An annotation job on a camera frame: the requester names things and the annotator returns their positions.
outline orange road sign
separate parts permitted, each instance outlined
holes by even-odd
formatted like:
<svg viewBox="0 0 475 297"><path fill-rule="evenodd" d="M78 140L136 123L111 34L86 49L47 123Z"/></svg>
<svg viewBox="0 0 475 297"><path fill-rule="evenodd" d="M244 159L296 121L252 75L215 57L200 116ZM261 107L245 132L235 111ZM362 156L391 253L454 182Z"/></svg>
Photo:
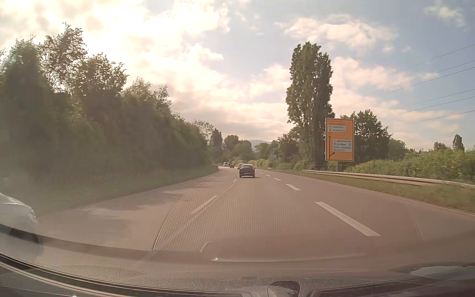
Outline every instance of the orange road sign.
<svg viewBox="0 0 475 297"><path fill-rule="evenodd" d="M352 119L326 118L326 161L355 160L355 127Z"/></svg>

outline windshield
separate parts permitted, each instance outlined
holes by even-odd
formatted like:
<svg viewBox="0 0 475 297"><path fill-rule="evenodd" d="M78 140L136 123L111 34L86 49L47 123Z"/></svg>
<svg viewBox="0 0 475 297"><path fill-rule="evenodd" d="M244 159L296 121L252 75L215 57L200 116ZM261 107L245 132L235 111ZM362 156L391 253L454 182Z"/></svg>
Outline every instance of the windshield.
<svg viewBox="0 0 475 297"><path fill-rule="evenodd" d="M475 0L0 0L2 259L203 292L475 267Z"/></svg>

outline dark car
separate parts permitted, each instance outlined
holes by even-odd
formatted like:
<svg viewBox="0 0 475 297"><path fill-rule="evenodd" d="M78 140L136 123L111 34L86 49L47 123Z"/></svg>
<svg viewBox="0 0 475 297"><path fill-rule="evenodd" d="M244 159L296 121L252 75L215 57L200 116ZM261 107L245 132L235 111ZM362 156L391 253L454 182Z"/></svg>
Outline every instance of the dark car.
<svg viewBox="0 0 475 297"><path fill-rule="evenodd" d="M239 177L256 177L256 170L254 169L254 166L250 164L243 164L241 165L241 168L239 168Z"/></svg>

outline power line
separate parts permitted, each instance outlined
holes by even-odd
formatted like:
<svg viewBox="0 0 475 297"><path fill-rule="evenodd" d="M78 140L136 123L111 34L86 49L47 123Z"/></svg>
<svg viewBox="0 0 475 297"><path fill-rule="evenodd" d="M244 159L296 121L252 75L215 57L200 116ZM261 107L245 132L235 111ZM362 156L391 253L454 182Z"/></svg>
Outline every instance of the power line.
<svg viewBox="0 0 475 297"><path fill-rule="evenodd" d="M433 118L427 118L423 119L420 122L424 122L425 120L432 120L432 119L438 119L438 118L444 118L444 117L452 117L452 116L457 116L457 115L462 115L462 114L467 114L469 112L474 112L474 111L465 111L465 112L460 112L458 114L453 114L453 115L447 115L447 116L440 116L440 117L433 117Z"/></svg>
<svg viewBox="0 0 475 297"><path fill-rule="evenodd" d="M471 69L474 69L474 68L475 68L475 66L474 66L474 67L470 67L470 68L466 68L466 69L463 69L463 70L459 70L459 71L456 71L456 72L452 72L452 73L449 73L449 74L447 74L447 75L443 75L443 76L439 76L439 77L436 77L436 78L432 78L432 79L428 79L428 80L425 80L425 81L421 81L421 82L419 82L419 83L412 84L412 87L418 86L419 84L425 84L425 83L427 83L427 82L429 83L429 82L434 81L434 80L436 80L436 79L443 78L443 77L447 77L447 76L451 76L451 75L454 75L454 74L457 74L457 73L461 73L461 72L463 72L463 71L471 70ZM405 89L405 87L399 88L399 89L397 89L397 90L390 91L390 92L386 93L385 95L388 95L388 94L391 94L391 93L394 93L394 92L397 92L397 91L400 91L400 90L403 90L403 89Z"/></svg>
<svg viewBox="0 0 475 297"><path fill-rule="evenodd" d="M423 109L427 109L427 108L431 108L431 107L436 107L436 106L441 106L441 105L445 105L445 104L450 104L450 103L454 103L454 102L458 102L458 101L463 101L463 100L467 100L467 99L472 99L472 98L475 98L475 96L472 96L472 97L467 97L467 98L463 98L463 99L458 99L458 100L454 100L454 101L450 101L450 102L445 102L445 103L440 103L440 104L435 104L435 105L432 105L432 106L426 106L426 107L422 107L422 108L418 108L418 109L413 109L411 111L405 111L405 112L402 112L398 115L403 115L403 114L407 114L408 112L413 112L413 111L421 111Z"/></svg>
<svg viewBox="0 0 475 297"><path fill-rule="evenodd" d="M437 99L441 99L441 98L447 98L447 97L450 97L450 96L459 95L459 94L463 94L463 93L468 93L468 92L472 92L472 91L475 91L475 89L462 91L462 92L457 92L457 93L453 93L453 94L450 94L450 95L441 96L441 97L437 97L437 98L432 98L432 99L428 99L428 100L423 100L423 101L416 102L415 104L428 102L428 101L433 101L433 100L437 100Z"/></svg>
<svg viewBox="0 0 475 297"><path fill-rule="evenodd" d="M443 69L443 70L439 70L438 72L434 72L434 73L439 73L439 72L447 71L447 70L454 69L454 68L456 68L456 67L463 66L463 65L466 65L466 64L470 64L470 63L474 63L474 62L475 62L475 60L474 60L474 61L467 62L467 63L459 64L459 65L456 65L456 66L454 66L454 67L450 67L450 68L446 68L446 69Z"/></svg>
<svg viewBox="0 0 475 297"><path fill-rule="evenodd" d="M429 59L429 60L426 60L426 61L424 61L424 62L417 63L417 64L415 64L414 66L421 65L421 64L425 64L425 63L430 62L430 61L433 61L433 60L435 60L435 59L439 59L440 57L448 56L448 55L450 55L450 54L452 54L452 53L455 53L455 52L458 52L458 51L467 49L467 48L472 47L472 46L474 46L474 45L475 45L475 43L474 43L474 44L471 44L471 45L468 45L468 46L466 46L466 47L464 47L464 48L460 48L460 49L457 49L457 50L448 52L448 53L446 53L446 54L442 54L442 55L440 55L440 56L438 56L438 57L433 57L433 58L431 58L431 59Z"/></svg>

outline car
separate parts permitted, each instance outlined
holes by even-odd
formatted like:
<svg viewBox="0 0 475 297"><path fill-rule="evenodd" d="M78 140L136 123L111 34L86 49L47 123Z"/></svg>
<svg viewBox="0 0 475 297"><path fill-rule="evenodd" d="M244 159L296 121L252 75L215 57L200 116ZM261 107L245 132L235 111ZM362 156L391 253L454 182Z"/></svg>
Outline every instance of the car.
<svg viewBox="0 0 475 297"><path fill-rule="evenodd" d="M239 177L256 177L256 170L254 166L251 164L242 164L241 168L239 168Z"/></svg>
<svg viewBox="0 0 475 297"><path fill-rule="evenodd" d="M0 251L26 251L23 260L34 260L43 254L42 236L32 207L0 193Z"/></svg>

